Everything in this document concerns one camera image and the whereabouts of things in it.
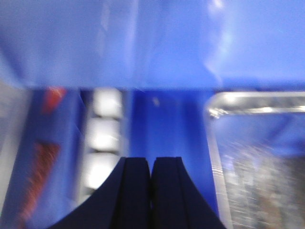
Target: white cube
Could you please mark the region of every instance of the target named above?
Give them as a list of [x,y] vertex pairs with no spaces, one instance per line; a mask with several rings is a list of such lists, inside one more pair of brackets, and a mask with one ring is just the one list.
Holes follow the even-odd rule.
[[122,117],[122,93],[115,88],[96,89],[93,95],[93,110],[102,117]]
[[88,145],[99,151],[119,151],[120,122],[111,119],[92,118],[87,131]]
[[108,178],[120,157],[112,153],[90,153],[85,156],[84,184],[97,189]]

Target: blue panel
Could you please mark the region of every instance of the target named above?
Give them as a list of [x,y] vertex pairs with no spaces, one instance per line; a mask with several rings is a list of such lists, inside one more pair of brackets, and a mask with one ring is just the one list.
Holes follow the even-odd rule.
[[31,174],[36,141],[56,143],[61,148],[37,207],[27,222],[27,228],[45,228],[61,219],[76,205],[74,188],[78,174],[82,101],[78,91],[69,91],[52,114],[41,114],[43,98],[44,91],[34,92],[3,208],[1,228],[16,228],[18,210]]
[[130,156],[181,156],[193,182],[217,212],[211,162],[203,125],[203,105],[212,92],[134,93]]
[[304,88],[304,14],[303,0],[5,0],[0,51],[6,80],[30,87]]

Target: blue plastic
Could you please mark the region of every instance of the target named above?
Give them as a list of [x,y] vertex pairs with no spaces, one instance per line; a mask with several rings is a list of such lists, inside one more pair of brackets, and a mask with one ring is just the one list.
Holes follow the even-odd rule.
[[131,119],[130,156],[181,156],[194,184],[218,212],[210,155],[203,123],[203,104],[212,92],[135,92]]
[[29,87],[301,89],[304,15],[303,0],[5,0],[0,49]]

